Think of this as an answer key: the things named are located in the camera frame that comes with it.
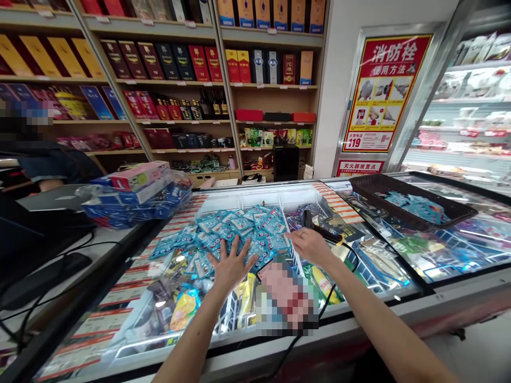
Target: storage box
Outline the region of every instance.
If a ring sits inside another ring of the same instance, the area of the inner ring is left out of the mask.
[[[111,177],[112,186],[121,192],[136,192],[156,180],[170,174],[170,165],[166,161],[153,161],[136,168],[118,172]]]

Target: glass freezer lid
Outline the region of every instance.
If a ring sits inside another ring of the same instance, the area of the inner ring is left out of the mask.
[[[349,181],[326,184],[359,208],[361,215],[429,283],[511,262],[511,209],[508,206],[420,176],[396,177],[445,198],[469,204],[479,214],[446,230],[422,232],[369,204],[352,191]]]

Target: glass refrigerator door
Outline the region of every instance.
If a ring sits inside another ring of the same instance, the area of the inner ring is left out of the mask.
[[[478,215],[446,230],[422,232],[370,205],[347,181],[327,182],[385,237],[428,283],[511,262],[511,209],[494,200],[420,176],[396,176],[445,198],[468,204]]]
[[[313,182],[300,182],[233,188],[195,196],[186,210],[176,214],[149,246],[138,252],[122,277],[111,282],[111,290],[106,296],[98,297],[100,302],[83,315],[35,379],[92,381],[165,360],[214,280],[204,259],[196,257],[197,249],[186,250],[184,244],[188,243],[189,236],[183,229],[199,224],[190,232],[205,232],[211,223],[208,219],[218,216],[232,227],[230,220],[254,212],[254,208],[261,210],[263,203],[263,214],[278,215],[278,225],[275,225],[278,232],[300,227],[303,210],[309,209],[316,224],[333,233],[344,233],[346,242],[356,251],[358,261],[344,247],[333,245],[334,253],[350,268],[358,264],[357,277],[381,299],[418,292],[385,243],[378,241],[360,224],[342,224],[336,210],[341,211],[340,205],[347,204],[332,194],[334,198],[327,198],[313,186]],[[253,230],[259,233],[260,228]],[[182,239],[180,249],[162,247],[168,236],[176,233],[180,233]],[[318,306],[324,305],[333,286],[329,276],[301,260],[291,244],[285,245],[281,234],[271,234],[267,244],[275,249],[271,254],[278,254],[298,278],[307,279],[303,280],[303,286],[315,289],[319,296]],[[261,254],[259,265],[227,299],[210,348],[258,336],[255,298],[259,281],[254,272],[264,265],[269,253]],[[329,304],[324,317],[350,311],[339,289],[335,290]]]

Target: black tray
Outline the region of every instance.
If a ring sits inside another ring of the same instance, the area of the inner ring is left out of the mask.
[[[354,192],[366,197],[375,206],[387,210],[390,214],[402,219],[406,224],[420,231],[447,229],[477,215],[477,210],[470,206],[441,197],[384,174],[371,174],[369,176],[350,178],[350,183]],[[387,193],[390,191],[425,197],[442,206],[450,220],[441,224],[431,223],[375,195],[375,193]]]

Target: fire hydrant sign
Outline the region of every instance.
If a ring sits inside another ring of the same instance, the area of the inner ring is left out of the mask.
[[[366,39],[343,152],[388,153],[432,36]]]

